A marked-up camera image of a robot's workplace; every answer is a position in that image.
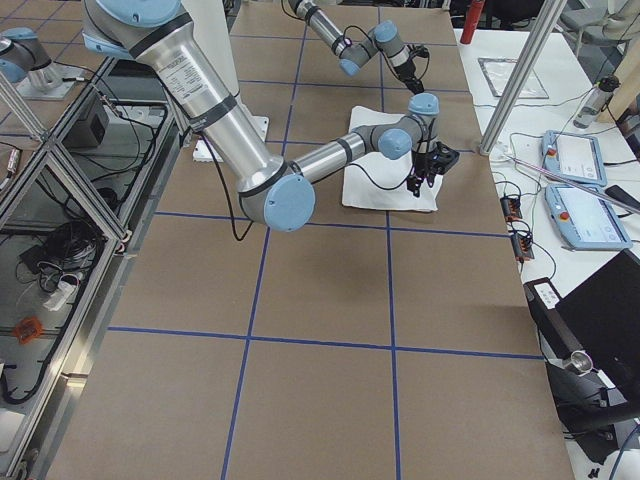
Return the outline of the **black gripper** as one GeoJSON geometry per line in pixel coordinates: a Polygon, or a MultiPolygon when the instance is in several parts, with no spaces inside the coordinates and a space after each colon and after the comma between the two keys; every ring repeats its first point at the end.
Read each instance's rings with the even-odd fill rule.
{"type": "Polygon", "coordinates": [[[436,173],[433,171],[435,158],[436,149],[425,152],[412,152],[412,175],[407,177],[406,187],[414,197],[419,198],[421,196],[421,187],[424,181],[427,183],[435,182],[436,173]]]}
{"type": "Polygon", "coordinates": [[[422,81],[416,75],[414,57],[411,54],[397,55],[394,58],[394,72],[397,78],[401,82],[405,83],[405,86],[413,94],[420,94],[424,92],[422,81]]]}

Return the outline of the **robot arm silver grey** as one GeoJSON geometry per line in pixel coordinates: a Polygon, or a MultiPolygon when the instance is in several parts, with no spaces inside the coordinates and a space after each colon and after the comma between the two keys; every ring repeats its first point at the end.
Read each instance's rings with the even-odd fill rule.
{"type": "Polygon", "coordinates": [[[281,7],[291,18],[303,21],[316,33],[338,58],[339,67],[347,76],[355,76],[380,54],[393,76],[410,92],[424,92],[414,59],[419,57],[429,62],[428,48],[405,43],[393,21],[386,20],[369,31],[355,25],[341,30],[314,1],[282,1],[281,7]]]}
{"type": "Polygon", "coordinates": [[[403,184],[417,194],[458,159],[438,139],[439,102],[415,75],[415,57],[425,47],[407,45],[396,25],[385,21],[353,43],[312,1],[292,1],[294,18],[331,48],[341,69],[355,75],[381,54],[411,92],[408,112],[393,124],[365,125],[292,162],[272,154],[238,95],[228,88],[212,59],[196,42],[194,30],[205,17],[179,1],[86,1],[83,36],[88,49],[150,67],[177,102],[191,129],[212,144],[237,178],[239,204],[252,221],[273,230],[293,231],[311,218],[313,184],[366,154],[388,159],[411,156],[403,184]]]}

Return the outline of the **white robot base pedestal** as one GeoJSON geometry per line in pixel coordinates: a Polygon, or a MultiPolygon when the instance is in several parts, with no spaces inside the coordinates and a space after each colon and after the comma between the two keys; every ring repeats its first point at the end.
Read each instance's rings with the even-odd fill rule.
{"type": "Polygon", "coordinates": [[[213,135],[209,130],[206,130],[196,143],[193,160],[220,163],[227,158],[227,153],[242,153],[254,137],[258,137],[258,142],[264,142],[269,127],[269,118],[249,113],[248,119],[250,127],[241,130],[216,131],[213,135]]]}

